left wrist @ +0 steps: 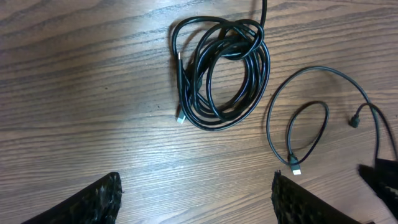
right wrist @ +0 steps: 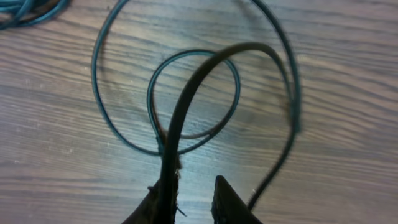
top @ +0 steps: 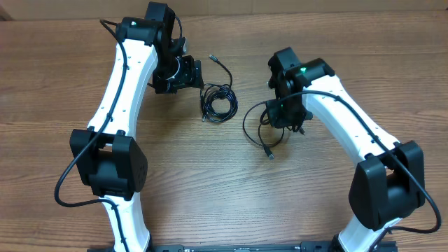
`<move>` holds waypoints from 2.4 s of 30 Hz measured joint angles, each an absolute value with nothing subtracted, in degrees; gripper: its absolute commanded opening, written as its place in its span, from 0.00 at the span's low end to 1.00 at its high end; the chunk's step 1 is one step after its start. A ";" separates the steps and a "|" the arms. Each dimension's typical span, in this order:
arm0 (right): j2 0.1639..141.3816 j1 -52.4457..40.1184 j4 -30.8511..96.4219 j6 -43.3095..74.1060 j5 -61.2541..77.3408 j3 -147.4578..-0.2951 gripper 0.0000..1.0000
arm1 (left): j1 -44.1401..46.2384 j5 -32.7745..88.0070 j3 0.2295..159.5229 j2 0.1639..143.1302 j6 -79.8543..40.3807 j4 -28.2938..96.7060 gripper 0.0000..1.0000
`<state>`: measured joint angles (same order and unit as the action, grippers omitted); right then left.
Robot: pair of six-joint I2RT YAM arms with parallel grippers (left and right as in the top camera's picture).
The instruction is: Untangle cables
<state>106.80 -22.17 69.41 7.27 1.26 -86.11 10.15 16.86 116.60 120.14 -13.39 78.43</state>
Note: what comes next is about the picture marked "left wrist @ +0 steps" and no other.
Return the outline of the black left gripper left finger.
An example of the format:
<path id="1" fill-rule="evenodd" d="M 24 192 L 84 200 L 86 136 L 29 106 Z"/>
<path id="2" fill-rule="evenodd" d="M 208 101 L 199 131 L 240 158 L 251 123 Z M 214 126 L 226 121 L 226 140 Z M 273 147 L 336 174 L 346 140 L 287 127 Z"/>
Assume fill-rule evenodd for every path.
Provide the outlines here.
<path id="1" fill-rule="evenodd" d="M 115 224 L 122 192 L 119 173 L 110 172 L 23 224 Z"/>

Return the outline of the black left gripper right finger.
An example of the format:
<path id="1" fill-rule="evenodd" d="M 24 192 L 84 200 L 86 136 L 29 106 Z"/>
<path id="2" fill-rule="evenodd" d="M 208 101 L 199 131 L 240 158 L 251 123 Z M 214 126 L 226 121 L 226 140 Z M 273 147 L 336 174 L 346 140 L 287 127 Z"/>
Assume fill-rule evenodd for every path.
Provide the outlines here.
<path id="1" fill-rule="evenodd" d="M 282 175 L 279 170 L 274 172 L 271 200 L 278 223 L 360 224 Z"/>

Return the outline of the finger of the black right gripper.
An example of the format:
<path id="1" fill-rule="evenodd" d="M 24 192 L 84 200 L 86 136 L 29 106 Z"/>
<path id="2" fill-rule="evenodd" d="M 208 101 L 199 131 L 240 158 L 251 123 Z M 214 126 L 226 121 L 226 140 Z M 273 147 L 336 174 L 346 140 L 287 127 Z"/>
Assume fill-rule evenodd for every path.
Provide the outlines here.
<path id="1" fill-rule="evenodd" d="M 360 164 L 358 173 L 397 218 L 397 161 L 376 159 L 374 166 Z"/>

